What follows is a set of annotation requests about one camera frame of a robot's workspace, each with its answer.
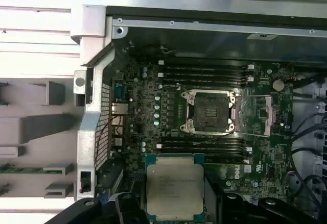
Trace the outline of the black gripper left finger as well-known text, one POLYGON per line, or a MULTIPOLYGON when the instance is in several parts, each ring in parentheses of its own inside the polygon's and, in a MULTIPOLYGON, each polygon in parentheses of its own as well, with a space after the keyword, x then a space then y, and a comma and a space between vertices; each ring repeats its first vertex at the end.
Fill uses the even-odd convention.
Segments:
POLYGON ((83 198, 50 219, 50 223, 145 223, 145 211, 136 196, 120 193, 102 203, 96 198, 83 198))

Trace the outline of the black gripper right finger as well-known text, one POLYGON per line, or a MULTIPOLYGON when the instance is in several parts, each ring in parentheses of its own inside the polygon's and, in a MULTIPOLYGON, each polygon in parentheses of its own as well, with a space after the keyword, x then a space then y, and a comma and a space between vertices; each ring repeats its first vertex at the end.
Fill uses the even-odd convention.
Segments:
POLYGON ((257 205, 235 193, 212 195, 205 201, 212 223, 317 223, 317 220, 276 198, 261 198, 257 205))

